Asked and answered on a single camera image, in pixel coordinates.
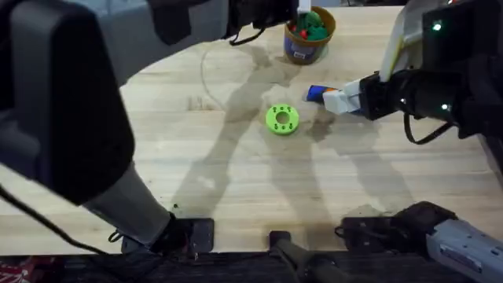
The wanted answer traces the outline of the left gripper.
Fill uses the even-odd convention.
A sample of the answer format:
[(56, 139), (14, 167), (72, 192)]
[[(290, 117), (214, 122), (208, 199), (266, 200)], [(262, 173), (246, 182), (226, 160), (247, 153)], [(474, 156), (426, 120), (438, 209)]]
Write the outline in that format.
[(229, 0), (226, 38), (250, 24), (259, 30), (283, 24), (311, 7), (311, 0)]

